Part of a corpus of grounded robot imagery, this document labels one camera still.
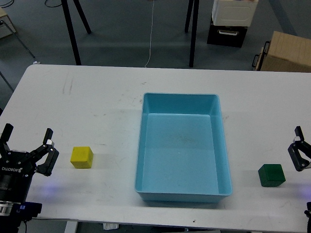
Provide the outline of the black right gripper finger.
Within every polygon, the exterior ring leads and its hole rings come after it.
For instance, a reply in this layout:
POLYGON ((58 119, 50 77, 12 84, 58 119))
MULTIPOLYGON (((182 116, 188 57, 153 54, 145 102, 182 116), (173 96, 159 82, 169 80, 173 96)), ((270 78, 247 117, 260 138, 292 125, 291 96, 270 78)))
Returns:
POLYGON ((298 137, 298 140, 293 140, 293 143, 288 147, 288 152, 296 171, 303 171, 311 167, 311 162, 304 159, 300 153, 302 152, 308 158, 311 158, 311 145, 305 141, 300 126, 296 126, 294 132, 295 136, 298 137))

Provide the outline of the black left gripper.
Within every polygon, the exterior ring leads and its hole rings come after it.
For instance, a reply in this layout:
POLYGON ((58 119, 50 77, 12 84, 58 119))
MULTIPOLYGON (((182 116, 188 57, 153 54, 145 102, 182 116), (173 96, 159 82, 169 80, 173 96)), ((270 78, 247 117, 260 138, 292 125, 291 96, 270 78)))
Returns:
POLYGON ((13 131, 13 125, 6 123, 0 136, 0 200, 6 202, 24 202, 34 173, 50 176, 59 155, 52 141, 53 130, 47 128, 43 143, 30 153, 9 149, 7 142, 13 131), (47 155, 44 163, 36 162, 47 155))

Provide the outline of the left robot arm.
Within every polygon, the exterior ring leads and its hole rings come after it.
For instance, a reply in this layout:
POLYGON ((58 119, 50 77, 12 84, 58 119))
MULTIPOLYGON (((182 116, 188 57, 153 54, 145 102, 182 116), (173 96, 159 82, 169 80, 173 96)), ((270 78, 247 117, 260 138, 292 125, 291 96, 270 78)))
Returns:
POLYGON ((59 151, 52 142, 52 129, 48 128, 43 143, 26 152, 9 149, 7 142, 13 131, 7 123, 0 136, 0 231, 17 233, 22 222, 27 223, 41 213, 42 204, 27 202, 33 175, 52 174, 59 151))

